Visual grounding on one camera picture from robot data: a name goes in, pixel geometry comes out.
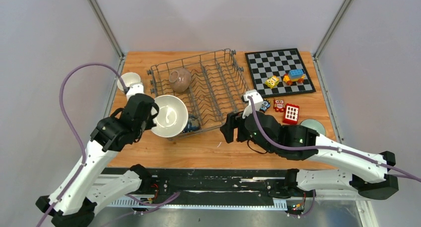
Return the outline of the teal bowl with orange flower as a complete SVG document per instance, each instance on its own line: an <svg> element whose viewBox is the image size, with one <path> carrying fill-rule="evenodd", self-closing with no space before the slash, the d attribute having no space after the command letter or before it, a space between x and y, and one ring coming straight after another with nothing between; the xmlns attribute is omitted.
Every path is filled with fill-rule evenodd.
<svg viewBox="0 0 421 227"><path fill-rule="evenodd" d="M174 95L161 95L154 99L159 111L152 109L151 115L156 124L151 131L162 138L173 138L185 129L189 113L185 103Z"/></svg>

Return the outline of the beige bowl with flower sprig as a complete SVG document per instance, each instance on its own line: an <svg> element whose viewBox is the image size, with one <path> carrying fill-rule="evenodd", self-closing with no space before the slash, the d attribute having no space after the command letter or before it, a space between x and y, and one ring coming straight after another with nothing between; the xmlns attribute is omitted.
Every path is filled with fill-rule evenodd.
<svg viewBox="0 0 421 227"><path fill-rule="evenodd" d="M135 73L135 72L125 73L125 74L121 75L121 79L124 82L124 85L127 89L129 89L134 84L141 84L142 83L140 75ZM124 87L123 87L119 78L117 78L117 87L124 94L127 93L127 91L124 89Z"/></svg>

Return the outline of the mint green leaf bowl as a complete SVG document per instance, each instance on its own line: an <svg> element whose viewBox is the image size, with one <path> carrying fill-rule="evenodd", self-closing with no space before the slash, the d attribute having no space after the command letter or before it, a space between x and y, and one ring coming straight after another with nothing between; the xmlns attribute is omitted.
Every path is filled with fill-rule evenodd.
<svg viewBox="0 0 421 227"><path fill-rule="evenodd" d="M317 131L319 134L326 135L326 129L321 122L315 119L305 119L300 125Z"/></svg>

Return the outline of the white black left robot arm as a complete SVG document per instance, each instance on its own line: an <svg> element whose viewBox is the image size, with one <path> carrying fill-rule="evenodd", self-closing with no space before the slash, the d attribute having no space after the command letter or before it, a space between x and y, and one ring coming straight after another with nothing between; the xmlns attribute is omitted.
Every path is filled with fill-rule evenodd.
<svg viewBox="0 0 421 227"><path fill-rule="evenodd" d="M51 223L56 227L87 227L102 209L119 197L134 191L148 193L152 188L151 174L140 164L95 190L92 186L126 145L138 142L144 131L155 126L153 119L158 112L159 107L152 97L135 94L124 108L100 120L80 161L55 192L38 198L37 208L45 216L51 216Z"/></svg>

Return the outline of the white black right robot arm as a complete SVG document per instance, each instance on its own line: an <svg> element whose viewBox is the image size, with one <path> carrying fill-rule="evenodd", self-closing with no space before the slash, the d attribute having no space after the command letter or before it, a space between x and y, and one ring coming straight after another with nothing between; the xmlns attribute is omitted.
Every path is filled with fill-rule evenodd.
<svg viewBox="0 0 421 227"><path fill-rule="evenodd" d="M396 164L395 155L389 151L358 151L305 126L281 125L261 112L256 117L229 113L220 131L227 143L252 141L267 153L288 160L311 160L336 167L287 170L283 183L274 188L284 197L303 196L314 190L347 190L364 198L386 200L399 190L398 178L388 173Z"/></svg>

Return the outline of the black blue owl block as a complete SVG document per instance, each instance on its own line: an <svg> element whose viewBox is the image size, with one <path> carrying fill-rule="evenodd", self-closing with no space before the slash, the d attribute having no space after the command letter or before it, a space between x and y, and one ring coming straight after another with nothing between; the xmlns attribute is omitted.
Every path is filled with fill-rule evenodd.
<svg viewBox="0 0 421 227"><path fill-rule="evenodd" d="M267 99L263 99L263 102L261 104L261 107L259 109L260 112L266 113L271 107L271 102Z"/></svg>

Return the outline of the dark blue floral bowl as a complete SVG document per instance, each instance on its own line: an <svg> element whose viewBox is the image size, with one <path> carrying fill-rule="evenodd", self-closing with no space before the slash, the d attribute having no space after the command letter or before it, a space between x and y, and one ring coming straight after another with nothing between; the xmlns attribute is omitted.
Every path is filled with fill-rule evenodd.
<svg viewBox="0 0 421 227"><path fill-rule="evenodd" d="M184 133L190 133L195 132L201 128L199 118L195 115L189 114L188 122L186 124L186 127L182 131L182 134Z"/></svg>

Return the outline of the red owl toy block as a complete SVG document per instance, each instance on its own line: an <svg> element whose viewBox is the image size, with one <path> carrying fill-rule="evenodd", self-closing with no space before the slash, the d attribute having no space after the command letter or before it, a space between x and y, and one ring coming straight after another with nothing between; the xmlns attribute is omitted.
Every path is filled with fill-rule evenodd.
<svg viewBox="0 0 421 227"><path fill-rule="evenodd" d="M274 110L276 112L284 112L285 107L284 107L285 103L283 99L274 99Z"/></svg>

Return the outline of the red toy house block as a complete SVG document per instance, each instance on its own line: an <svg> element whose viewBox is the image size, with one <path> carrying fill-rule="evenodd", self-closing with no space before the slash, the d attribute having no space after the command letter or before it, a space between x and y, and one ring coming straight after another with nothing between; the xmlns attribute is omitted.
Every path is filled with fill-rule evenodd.
<svg viewBox="0 0 421 227"><path fill-rule="evenodd" d="M289 125L297 125L299 117L299 106L287 103L284 109L282 122Z"/></svg>

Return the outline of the yellow owl toy block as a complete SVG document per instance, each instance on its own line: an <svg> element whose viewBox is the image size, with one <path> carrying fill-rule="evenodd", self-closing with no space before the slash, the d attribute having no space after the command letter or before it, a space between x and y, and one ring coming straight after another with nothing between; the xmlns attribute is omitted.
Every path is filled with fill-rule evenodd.
<svg viewBox="0 0 421 227"><path fill-rule="evenodd" d="M277 76L271 76L265 81L264 85L272 89L276 87L279 84L279 82L280 82L280 79Z"/></svg>

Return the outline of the black white chessboard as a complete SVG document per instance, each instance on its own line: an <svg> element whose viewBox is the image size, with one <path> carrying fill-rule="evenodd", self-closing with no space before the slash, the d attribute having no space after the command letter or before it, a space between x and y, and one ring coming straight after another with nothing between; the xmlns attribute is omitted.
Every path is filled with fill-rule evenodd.
<svg viewBox="0 0 421 227"><path fill-rule="evenodd" d="M316 91L304 61L297 48L258 51L245 53L252 84L255 90L264 98L313 93ZM303 71L303 82L294 81L287 84L284 75L292 70ZM280 82L273 88L265 82L277 76Z"/></svg>

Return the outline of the toy brick car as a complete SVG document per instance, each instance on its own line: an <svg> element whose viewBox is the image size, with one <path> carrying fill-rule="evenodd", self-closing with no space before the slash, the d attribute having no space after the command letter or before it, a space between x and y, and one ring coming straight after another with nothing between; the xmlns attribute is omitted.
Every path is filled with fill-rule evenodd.
<svg viewBox="0 0 421 227"><path fill-rule="evenodd" d="M305 79L305 73L303 69L295 69L290 70L286 73L282 81L285 82L287 85L293 85L293 83L303 83Z"/></svg>

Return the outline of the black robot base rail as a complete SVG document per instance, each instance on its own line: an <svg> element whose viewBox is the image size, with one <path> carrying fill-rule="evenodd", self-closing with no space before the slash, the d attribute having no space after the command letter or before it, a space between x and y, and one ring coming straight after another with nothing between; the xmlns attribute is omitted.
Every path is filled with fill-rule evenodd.
<svg viewBox="0 0 421 227"><path fill-rule="evenodd" d="M129 194L143 201L161 203L173 193L180 196L169 208L189 209L272 209L284 210L312 193L288 191L286 170L246 169L156 169L150 168L146 187Z"/></svg>

